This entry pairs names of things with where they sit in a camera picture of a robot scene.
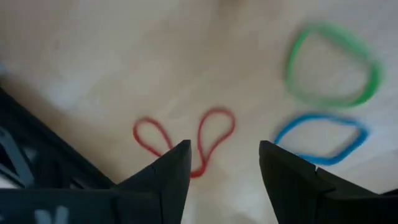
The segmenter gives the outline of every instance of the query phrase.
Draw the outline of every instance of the rubber band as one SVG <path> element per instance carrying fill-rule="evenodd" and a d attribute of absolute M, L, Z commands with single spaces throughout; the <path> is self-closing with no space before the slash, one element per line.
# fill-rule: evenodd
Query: rubber band
<path fill-rule="evenodd" d="M 345 101 L 344 98 L 317 98 L 309 96 L 297 88 L 294 82 L 294 63 L 297 59 L 298 53 L 307 39 L 307 37 L 316 32 L 322 37 L 329 40 L 331 43 L 340 46 L 343 50 L 351 54 L 352 56 L 366 62 L 369 65 L 368 83 L 364 87 L 364 91 L 361 96 L 353 101 Z M 346 30 L 340 29 L 339 27 L 331 24 L 315 24 L 305 29 L 298 37 L 296 43 L 293 46 L 292 53 L 290 54 L 289 62 L 287 65 L 285 83 L 289 92 L 296 96 L 298 99 L 317 106 L 326 107 L 337 107 L 347 108 L 352 106 L 358 106 L 362 103 L 367 102 L 377 92 L 381 82 L 382 66 L 381 64 L 371 55 L 370 51 L 364 43 L 358 40 L 353 34 Z"/>
<path fill-rule="evenodd" d="M 205 155 L 204 150 L 203 150 L 201 130 L 203 128 L 203 125 L 205 124 L 205 121 L 210 116 L 212 116 L 214 114 L 222 114 L 222 115 L 228 117 L 231 120 L 231 127 L 220 138 L 216 139 L 216 141 L 210 146 L 209 153 L 207 155 Z M 162 153 L 159 152 L 157 149 L 153 148 L 152 146 L 150 146 L 149 144 L 145 143 L 141 139 L 141 137 L 138 133 L 139 126 L 142 124 L 145 124 L 145 123 L 154 125 L 162 134 L 163 138 L 165 139 L 165 141 L 167 143 L 167 147 L 169 147 L 169 150 L 173 148 L 172 141 L 171 141 L 169 135 L 167 134 L 167 131 L 163 128 L 163 126 L 158 121 L 156 121 L 155 119 L 149 118 L 149 117 L 141 118 L 138 121 L 136 121 L 136 123 L 134 124 L 134 127 L 132 129 L 132 135 L 134 136 L 134 139 L 137 141 L 137 143 L 141 147 L 148 150 L 153 155 L 155 155 L 157 157 L 161 157 Z M 197 144 L 198 144 L 198 152 L 199 152 L 199 156 L 200 156 L 201 166 L 198 169 L 191 172 L 191 175 L 190 175 L 191 178 L 199 178 L 206 172 L 208 163 L 211 159 L 211 155 L 213 154 L 213 152 L 216 150 L 216 148 L 222 142 L 227 140 L 233 134 L 234 130 L 235 130 L 235 116 L 232 113 L 232 111 L 230 111 L 228 109 L 212 108 L 203 115 L 203 117 L 200 120 L 198 133 L 197 133 L 197 138 L 198 138 Z"/>
<path fill-rule="evenodd" d="M 349 156 L 353 151 L 355 151 L 359 146 L 361 146 L 366 139 L 369 136 L 369 130 L 365 127 L 365 125 L 353 120 L 353 119 L 348 119 L 348 118 L 340 118 L 337 116 L 333 115 L 328 115 L 328 114 L 306 114 L 303 116 L 300 116 L 293 121 L 291 121 L 286 127 L 284 127 L 280 133 L 277 135 L 275 138 L 274 144 L 279 144 L 283 137 L 296 128 L 297 126 L 301 125 L 302 123 L 305 123 L 307 121 L 312 121 L 312 120 L 329 120 L 331 122 L 343 125 L 343 126 L 355 126 L 358 131 L 358 137 L 351 143 L 349 144 L 344 150 L 339 152 L 337 155 L 333 157 L 318 157 L 318 156 L 311 156 L 311 155 L 305 155 L 305 154 L 296 154 L 300 156 L 301 158 L 305 159 L 306 161 L 311 162 L 312 164 L 317 164 L 317 165 L 324 165 L 324 166 L 331 166 L 334 164 L 337 164 L 341 162 L 343 159 L 345 159 L 347 156 Z"/>

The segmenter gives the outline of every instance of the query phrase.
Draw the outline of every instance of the blue rubber band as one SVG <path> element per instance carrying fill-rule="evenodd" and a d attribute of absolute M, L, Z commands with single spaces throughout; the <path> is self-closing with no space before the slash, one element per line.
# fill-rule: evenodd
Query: blue rubber band
<path fill-rule="evenodd" d="M 306 114 L 301 117 L 296 118 L 295 120 L 291 121 L 284 129 L 280 131 L 280 133 L 275 138 L 274 144 L 279 144 L 283 137 L 292 129 L 296 128 L 300 124 L 312 121 L 312 120 L 329 120 L 331 122 L 343 125 L 343 126 L 355 126 L 358 131 L 358 137 L 349 145 L 347 148 L 342 150 L 336 156 L 333 157 L 318 157 L 318 156 L 311 156 L 305 154 L 296 154 L 300 156 L 302 159 L 311 162 L 312 164 L 317 165 L 324 165 L 324 166 L 331 166 L 341 162 L 347 156 L 349 156 L 355 149 L 357 149 L 360 145 L 362 145 L 369 136 L 369 130 L 365 125 L 348 118 L 340 118 L 333 115 L 328 114 Z"/>

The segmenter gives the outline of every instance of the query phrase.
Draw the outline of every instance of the red rubber band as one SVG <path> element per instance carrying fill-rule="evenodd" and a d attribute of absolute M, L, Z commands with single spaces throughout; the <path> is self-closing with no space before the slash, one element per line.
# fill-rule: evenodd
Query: red rubber band
<path fill-rule="evenodd" d="M 229 117 L 231 119 L 231 127 L 230 129 L 225 132 L 220 138 L 216 139 L 216 141 L 211 145 L 209 153 L 207 155 L 205 155 L 204 150 L 203 150 L 203 146 L 202 146 L 202 139 L 201 139 L 201 130 L 203 128 L 203 125 L 205 124 L 205 121 L 214 114 L 223 114 L 227 117 Z M 169 150 L 173 148 L 173 144 L 172 141 L 169 137 L 169 135 L 167 134 L 167 131 L 163 128 L 163 126 L 156 120 L 152 119 L 152 118 L 141 118 L 138 121 L 136 121 L 136 123 L 134 124 L 134 127 L 132 129 L 132 135 L 134 136 L 134 139 L 137 141 L 137 143 L 143 147 L 144 149 L 148 150 L 149 152 L 151 152 L 153 155 L 160 157 L 162 156 L 162 154 L 155 148 L 153 148 L 152 146 L 150 146 L 149 144 L 145 143 L 140 135 L 138 134 L 138 128 L 140 125 L 144 124 L 144 123 L 149 123 L 154 125 L 162 134 L 163 138 L 165 139 L 167 146 L 169 147 Z M 235 130 L 235 116 L 232 113 L 232 111 L 225 109 L 225 108 L 212 108 L 209 111 L 207 111 L 203 117 L 200 120 L 199 123 L 199 128 L 198 128 L 198 134 L 197 134 L 197 138 L 198 138 L 198 152 L 199 152 L 199 156 L 200 156 L 200 162 L 201 162 L 201 166 L 192 171 L 191 172 L 191 178 L 199 178 L 201 177 L 207 169 L 207 165 L 210 161 L 211 155 L 212 153 L 216 150 L 216 148 L 225 140 L 227 140 L 234 132 Z"/>

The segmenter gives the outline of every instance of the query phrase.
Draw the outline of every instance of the wooden floor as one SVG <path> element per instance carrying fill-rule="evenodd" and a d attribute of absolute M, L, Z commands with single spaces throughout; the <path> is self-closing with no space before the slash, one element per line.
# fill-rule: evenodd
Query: wooden floor
<path fill-rule="evenodd" d="M 207 174 L 192 181 L 183 223 L 277 223 L 260 175 L 259 141 L 304 112 L 352 116 L 372 131 L 328 171 L 378 193 L 398 188 L 396 11 L 396 0 L 3 0 L 1 84 L 115 182 L 155 159 L 132 138 L 136 119 L 153 116 L 173 142 L 192 139 L 195 149 L 200 116 L 213 106 L 231 108 L 236 132 Z M 306 23 L 323 20 L 352 30 L 384 62 L 384 83 L 369 103 L 328 110 L 287 93 L 292 41 Z M 303 49 L 298 84 L 326 95 L 360 89 L 366 75 L 342 66 L 346 60 L 332 62 L 341 52 L 317 44 Z M 226 128 L 227 120 L 214 118 L 205 145 Z M 314 124 L 284 144 L 326 154 L 352 132 L 331 130 Z M 165 148 L 155 129 L 142 134 Z M 197 153 L 193 160 L 198 164 Z"/>

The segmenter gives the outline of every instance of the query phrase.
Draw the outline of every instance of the green rubber band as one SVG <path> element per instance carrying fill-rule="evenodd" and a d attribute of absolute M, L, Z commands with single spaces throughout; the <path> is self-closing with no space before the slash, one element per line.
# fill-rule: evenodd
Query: green rubber band
<path fill-rule="evenodd" d="M 296 87 L 294 82 L 293 67 L 296 61 L 297 55 L 301 49 L 301 46 L 312 33 L 316 32 L 322 37 L 329 40 L 332 44 L 335 44 L 351 54 L 353 57 L 363 60 L 369 65 L 369 77 L 368 82 L 364 88 L 361 96 L 353 101 L 345 101 L 344 99 L 330 99 L 330 98 L 314 98 L 308 94 L 303 93 L 299 88 Z M 325 107 L 338 107 L 348 108 L 352 106 L 358 106 L 368 101 L 379 89 L 381 82 L 382 66 L 381 64 L 371 55 L 370 51 L 364 43 L 359 41 L 351 33 L 346 30 L 340 29 L 339 27 L 331 24 L 315 24 L 305 29 L 298 37 L 296 43 L 293 46 L 292 53 L 290 54 L 289 62 L 287 65 L 287 73 L 285 83 L 290 93 L 295 95 L 300 100 L 317 106 Z"/>

